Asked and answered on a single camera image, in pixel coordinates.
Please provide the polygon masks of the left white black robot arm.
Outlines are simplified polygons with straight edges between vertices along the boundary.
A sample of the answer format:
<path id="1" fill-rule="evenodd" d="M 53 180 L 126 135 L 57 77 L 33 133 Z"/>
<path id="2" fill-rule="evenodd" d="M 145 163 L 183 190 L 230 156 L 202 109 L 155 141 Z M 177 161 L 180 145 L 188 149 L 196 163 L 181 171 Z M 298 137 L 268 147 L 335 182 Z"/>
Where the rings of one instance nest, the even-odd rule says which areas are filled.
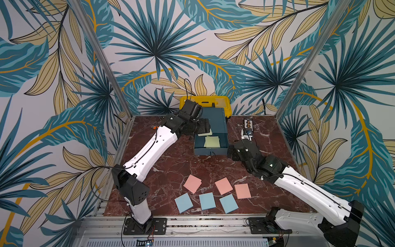
<path id="1" fill-rule="evenodd" d="M 162 119 L 154 135 L 133 158 L 112 169 L 116 188 L 129 205 L 132 219 L 144 232 L 152 224 L 152 213 L 147 201 L 149 187 L 144 184 L 144 180 L 158 159 L 180 136 L 209 133 L 209 120 L 201 118 L 201 113 L 201 105 L 186 100 L 180 110 Z"/>

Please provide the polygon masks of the green sticky note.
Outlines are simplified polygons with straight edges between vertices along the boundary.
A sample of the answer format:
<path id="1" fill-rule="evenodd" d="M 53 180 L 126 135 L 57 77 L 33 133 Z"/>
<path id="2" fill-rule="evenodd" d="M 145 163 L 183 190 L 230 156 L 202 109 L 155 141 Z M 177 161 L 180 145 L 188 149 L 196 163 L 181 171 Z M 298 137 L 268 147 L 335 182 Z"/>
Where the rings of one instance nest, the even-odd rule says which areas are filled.
<path id="1" fill-rule="evenodd" d="M 220 139 L 218 136 L 206 136 L 205 137 L 205 148 L 220 148 Z"/>
<path id="2" fill-rule="evenodd" d="M 212 130 L 210 129 L 210 131 L 208 133 L 202 133 L 202 134 L 198 134 L 198 136 L 211 136 L 213 134 Z"/>

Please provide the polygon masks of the teal yellow drawer cabinet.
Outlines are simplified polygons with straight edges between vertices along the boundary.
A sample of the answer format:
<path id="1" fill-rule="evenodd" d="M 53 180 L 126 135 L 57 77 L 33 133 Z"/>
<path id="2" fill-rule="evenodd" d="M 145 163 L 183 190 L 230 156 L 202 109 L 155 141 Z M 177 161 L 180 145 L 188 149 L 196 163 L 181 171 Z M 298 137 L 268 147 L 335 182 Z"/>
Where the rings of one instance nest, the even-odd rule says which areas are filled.
<path id="1" fill-rule="evenodd" d="M 210 127 L 213 132 L 212 136 L 218 136 L 220 139 L 220 148 L 205 148 L 205 136 L 194 136 L 194 154 L 195 155 L 227 155 L 229 146 L 227 122 L 223 108 L 203 108 L 202 118 L 209 119 Z"/>

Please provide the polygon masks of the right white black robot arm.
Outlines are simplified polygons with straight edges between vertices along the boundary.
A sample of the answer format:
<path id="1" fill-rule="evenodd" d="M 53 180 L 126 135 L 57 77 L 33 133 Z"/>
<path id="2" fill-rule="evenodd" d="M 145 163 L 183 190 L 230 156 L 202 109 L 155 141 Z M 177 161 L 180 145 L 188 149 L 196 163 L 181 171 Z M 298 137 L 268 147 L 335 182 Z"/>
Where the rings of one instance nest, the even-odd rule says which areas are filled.
<path id="1" fill-rule="evenodd" d="M 334 247 L 354 247 L 359 236 L 364 205 L 335 196 L 299 174 L 274 155 L 264 156 L 258 146 L 242 139 L 228 147 L 227 157 L 240 161 L 247 172 L 287 190 L 316 210 L 315 214 L 272 209 L 266 220 L 280 230 L 301 230 L 323 237 Z"/>

